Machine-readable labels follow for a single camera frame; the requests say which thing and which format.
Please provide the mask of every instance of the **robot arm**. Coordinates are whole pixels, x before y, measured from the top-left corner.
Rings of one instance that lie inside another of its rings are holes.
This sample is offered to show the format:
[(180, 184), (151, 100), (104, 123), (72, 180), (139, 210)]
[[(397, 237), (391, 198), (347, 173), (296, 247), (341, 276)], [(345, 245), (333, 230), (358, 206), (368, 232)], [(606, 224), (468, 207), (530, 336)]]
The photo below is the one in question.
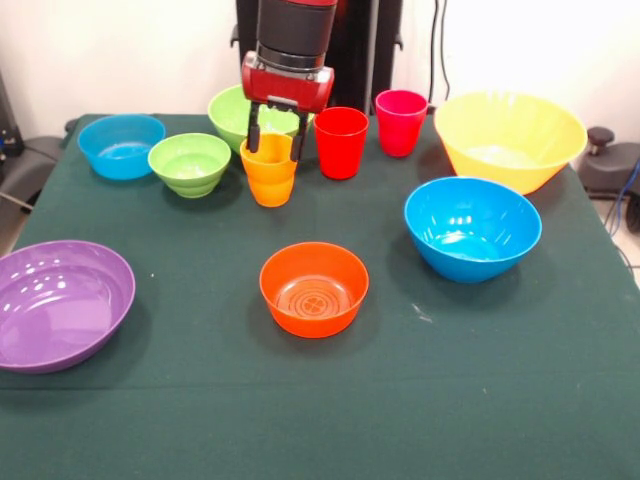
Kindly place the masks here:
[(324, 66), (338, 0), (260, 0), (256, 51), (242, 64), (242, 85), (251, 101), (247, 145), (260, 143), (261, 104), (298, 115), (291, 160), (300, 159), (309, 113), (327, 106), (333, 69)]

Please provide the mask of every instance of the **blue bowl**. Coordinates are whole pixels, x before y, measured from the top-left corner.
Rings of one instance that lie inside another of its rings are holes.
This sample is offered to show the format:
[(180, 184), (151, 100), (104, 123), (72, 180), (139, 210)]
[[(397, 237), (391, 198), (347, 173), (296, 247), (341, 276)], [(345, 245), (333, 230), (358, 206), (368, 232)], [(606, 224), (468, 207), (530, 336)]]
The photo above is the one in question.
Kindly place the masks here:
[(99, 175), (131, 180), (151, 173), (149, 150), (166, 134), (162, 122), (149, 115), (111, 115), (84, 127), (78, 147)]
[(425, 183), (404, 207), (413, 242), (443, 277), (477, 283), (516, 265), (540, 240), (536, 208), (519, 193), (477, 178)]

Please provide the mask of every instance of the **cup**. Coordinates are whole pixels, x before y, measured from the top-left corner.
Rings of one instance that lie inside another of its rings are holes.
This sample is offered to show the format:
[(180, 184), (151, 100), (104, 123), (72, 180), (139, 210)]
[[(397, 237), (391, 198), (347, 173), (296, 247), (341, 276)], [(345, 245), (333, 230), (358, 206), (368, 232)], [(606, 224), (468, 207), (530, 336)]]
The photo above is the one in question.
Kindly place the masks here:
[(258, 151), (252, 153), (245, 139), (240, 145), (242, 165), (249, 189), (258, 205), (280, 207), (289, 201), (297, 162), (291, 161), (293, 139), (280, 133), (260, 135)]
[(331, 107), (315, 118), (314, 126), (320, 171), (334, 180), (355, 176), (367, 139), (367, 116), (355, 108)]
[(382, 150), (392, 157), (406, 157), (418, 143), (429, 102), (409, 90), (386, 90), (376, 97), (378, 134)]

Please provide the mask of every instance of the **plastic bowl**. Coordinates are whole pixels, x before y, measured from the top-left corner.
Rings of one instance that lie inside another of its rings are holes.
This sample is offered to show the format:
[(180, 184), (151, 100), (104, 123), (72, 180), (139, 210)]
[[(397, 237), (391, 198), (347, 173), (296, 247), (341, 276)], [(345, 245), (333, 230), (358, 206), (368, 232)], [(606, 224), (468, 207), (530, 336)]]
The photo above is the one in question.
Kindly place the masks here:
[[(218, 134), (231, 149), (240, 154), (240, 144), (247, 137), (251, 102), (244, 96), (242, 85), (223, 90), (209, 102), (208, 114)], [(309, 115), (308, 125), (313, 121)], [(293, 136), (298, 131), (298, 116), (292, 112), (280, 112), (266, 105), (260, 107), (258, 116), (261, 133), (284, 133)]]
[(477, 283), (516, 265), (540, 240), (536, 208), (503, 185), (446, 177), (409, 196), (404, 217), (413, 242), (435, 271)]
[(119, 254), (96, 243), (59, 240), (0, 259), (0, 369), (50, 373), (100, 350), (135, 296)]
[(78, 147), (97, 174), (132, 180), (151, 173), (147, 155), (165, 136), (162, 122), (149, 115), (111, 115), (84, 127)]
[(220, 138), (184, 133), (158, 143), (149, 153), (149, 165), (174, 192), (185, 198), (208, 195), (224, 174), (231, 150)]
[(582, 153), (587, 132), (560, 106), (532, 95), (475, 92), (438, 108), (435, 128), (456, 173), (526, 195)]
[(328, 337), (347, 328), (368, 288), (364, 263), (330, 243), (285, 247), (260, 272), (260, 290), (275, 321), (306, 338)]

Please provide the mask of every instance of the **green bowl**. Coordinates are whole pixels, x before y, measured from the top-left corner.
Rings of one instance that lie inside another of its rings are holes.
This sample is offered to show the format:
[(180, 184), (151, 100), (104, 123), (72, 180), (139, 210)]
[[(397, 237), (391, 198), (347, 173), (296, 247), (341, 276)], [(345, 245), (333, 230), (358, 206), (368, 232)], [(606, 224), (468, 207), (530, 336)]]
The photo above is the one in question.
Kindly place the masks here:
[(149, 152), (149, 166), (181, 197), (211, 193), (229, 165), (231, 150), (218, 137), (185, 133), (166, 138)]
[[(223, 90), (209, 102), (211, 123), (234, 152), (240, 154), (240, 144), (247, 138), (251, 102), (244, 96), (242, 85)], [(311, 126), (313, 114), (309, 115)], [(260, 106), (258, 124), (261, 133), (284, 133), (289, 136), (298, 131), (298, 116), (293, 112), (281, 112), (275, 108)]]

